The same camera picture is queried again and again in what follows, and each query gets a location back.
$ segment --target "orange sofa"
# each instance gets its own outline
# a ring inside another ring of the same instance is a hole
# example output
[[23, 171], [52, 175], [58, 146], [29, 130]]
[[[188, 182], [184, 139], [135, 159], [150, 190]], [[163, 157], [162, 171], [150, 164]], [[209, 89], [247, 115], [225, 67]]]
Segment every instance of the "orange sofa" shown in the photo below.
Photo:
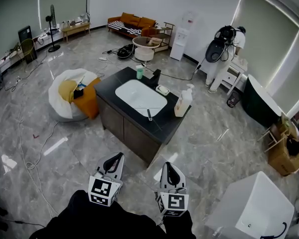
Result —
[[123, 12], [119, 17], [108, 18], [109, 31], [115, 31], [129, 37], [150, 36], [156, 34], [157, 30], [153, 28], [155, 20], [145, 17], [137, 17], [134, 14]]

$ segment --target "soap dish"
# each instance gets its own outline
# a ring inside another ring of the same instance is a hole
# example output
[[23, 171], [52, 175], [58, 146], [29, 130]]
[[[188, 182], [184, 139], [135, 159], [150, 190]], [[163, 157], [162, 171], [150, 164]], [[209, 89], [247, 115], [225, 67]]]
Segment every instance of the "soap dish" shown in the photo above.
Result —
[[163, 96], [167, 96], [169, 93], [169, 89], [164, 87], [163, 85], [158, 85], [155, 90], [161, 93]]

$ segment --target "white shirt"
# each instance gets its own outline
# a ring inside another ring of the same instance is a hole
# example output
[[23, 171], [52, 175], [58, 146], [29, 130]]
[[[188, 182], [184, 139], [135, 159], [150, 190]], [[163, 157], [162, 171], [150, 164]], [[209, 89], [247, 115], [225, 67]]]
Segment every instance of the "white shirt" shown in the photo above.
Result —
[[[245, 35], [243, 34], [243, 32], [241, 32], [239, 29], [236, 28], [236, 37], [234, 40], [234, 45], [236, 47], [240, 47], [241, 49], [243, 49], [245, 46], [245, 42], [246, 42]], [[236, 47], [234, 47], [232, 45], [230, 47], [228, 47], [228, 52], [233, 56], [236, 52]]]

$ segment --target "black faucet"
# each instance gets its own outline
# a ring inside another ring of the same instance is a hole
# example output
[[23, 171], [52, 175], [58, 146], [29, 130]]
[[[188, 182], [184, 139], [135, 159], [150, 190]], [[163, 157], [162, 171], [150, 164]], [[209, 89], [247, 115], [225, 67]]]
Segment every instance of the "black faucet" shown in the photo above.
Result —
[[156, 69], [153, 72], [153, 77], [150, 78], [149, 86], [152, 88], [156, 88], [158, 86], [158, 81], [160, 77], [160, 69]]

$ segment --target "soap dispenser bottle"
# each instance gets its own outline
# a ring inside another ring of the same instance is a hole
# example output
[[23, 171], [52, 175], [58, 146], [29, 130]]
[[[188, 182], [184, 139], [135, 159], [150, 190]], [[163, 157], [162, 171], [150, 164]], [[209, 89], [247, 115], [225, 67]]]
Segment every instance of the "soap dispenser bottle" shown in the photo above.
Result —
[[191, 102], [193, 97], [191, 96], [192, 88], [194, 85], [188, 84], [189, 89], [183, 90], [178, 98], [178, 101], [174, 107], [174, 112], [176, 117], [183, 117]]

